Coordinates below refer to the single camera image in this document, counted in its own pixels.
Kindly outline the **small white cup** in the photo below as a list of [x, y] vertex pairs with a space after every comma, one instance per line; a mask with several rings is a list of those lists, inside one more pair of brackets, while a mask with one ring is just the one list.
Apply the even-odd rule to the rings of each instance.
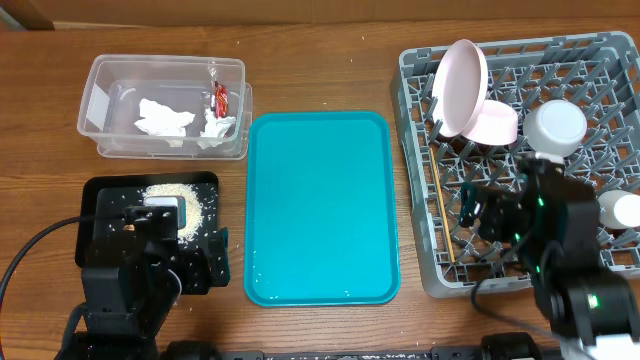
[[601, 194], [597, 201], [601, 208], [599, 220], [604, 227], [621, 230], [639, 226], [638, 195], [623, 190], [611, 190]]

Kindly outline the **grey-green bowl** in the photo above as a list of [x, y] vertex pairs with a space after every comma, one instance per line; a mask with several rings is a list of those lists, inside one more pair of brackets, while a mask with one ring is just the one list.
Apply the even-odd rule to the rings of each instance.
[[551, 100], [523, 120], [523, 135], [536, 152], [567, 157], [581, 146], [587, 120], [582, 110], [566, 100]]

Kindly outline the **pink bowl with rice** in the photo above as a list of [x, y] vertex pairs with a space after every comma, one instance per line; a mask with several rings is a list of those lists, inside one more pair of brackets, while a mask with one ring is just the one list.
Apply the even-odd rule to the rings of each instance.
[[505, 146], [517, 139], [518, 114], [509, 105], [486, 100], [482, 105], [476, 123], [462, 135], [477, 144]]

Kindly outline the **large white plate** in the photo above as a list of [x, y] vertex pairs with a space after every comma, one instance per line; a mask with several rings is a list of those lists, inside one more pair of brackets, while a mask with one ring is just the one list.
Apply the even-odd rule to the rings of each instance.
[[436, 70], [432, 112], [440, 120], [440, 134], [452, 138], [470, 130], [477, 122], [488, 88], [488, 65], [482, 50], [461, 39], [452, 44]]

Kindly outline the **wooden chopstick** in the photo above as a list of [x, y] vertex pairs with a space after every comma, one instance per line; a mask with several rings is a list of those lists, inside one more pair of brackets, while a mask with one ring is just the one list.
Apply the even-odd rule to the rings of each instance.
[[435, 159], [435, 154], [433, 152], [433, 149], [431, 147], [429, 147], [429, 155], [430, 155], [430, 162], [431, 162], [431, 167], [432, 167], [432, 171], [433, 171], [433, 179], [435, 182], [435, 186], [436, 186], [436, 191], [437, 191], [437, 196], [438, 196], [438, 204], [439, 204], [439, 209], [440, 209], [440, 215], [441, 215], [441, 222], [442, 222], [442, 226], [444, 229], [444, 238], [446, 240], [446, 244], [447, 244], [447, 251], [449, 254], [449, 261], [451, 264], [455, 265], [456, 264], [456, 258], [455, 258], [455, 254], [454, 254], [454, 249], [453, 249], [453, 242], [451, 240], [451, 234], [450, 234], [450, 228], [449, 228], [449, 224], [448, 224], [448, 219], [447, 219], [447, 212], [446, 212], [446, 208], [445, 208], [445, 204], [444, 204], [444, 197], [443, 197], [443, 192], [442, 192], [442, 187], [441, 187], [441, 183], [440, 183], [440, 173], [439, 173], [439, 169], [437, 166], [437, 162]]

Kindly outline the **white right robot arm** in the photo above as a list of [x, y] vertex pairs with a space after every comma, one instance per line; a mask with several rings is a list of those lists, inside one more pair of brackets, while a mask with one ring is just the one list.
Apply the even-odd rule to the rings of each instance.
[[466, 182], [460, 189], [463, 228], [476, 227], [484, 240], [508, 244], [491, 266], [502, 271], [517, 261], [530, 275], [542, 329], [470, 301], [488, 317], [524, 329], [514, 344], [522, 357], [540, 353], [529, 336], [556, 340], [565, 359], [636, 359], [639, 356], [639, 308], [628, 281], [600, 263], [597, 240], [600, 207], [592, 186], [565, 176], [563, 166], [546, 159], [522, 158], [520, 192]]

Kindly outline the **red snack wrapper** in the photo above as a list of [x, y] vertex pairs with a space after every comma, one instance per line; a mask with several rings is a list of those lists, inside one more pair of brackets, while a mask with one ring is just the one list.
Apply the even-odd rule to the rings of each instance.
[[226, 87], [218, 81], [214, 82], [214, 96], [212, 107], [217, 118], [224, 118], [227, 116], [228, 92]]

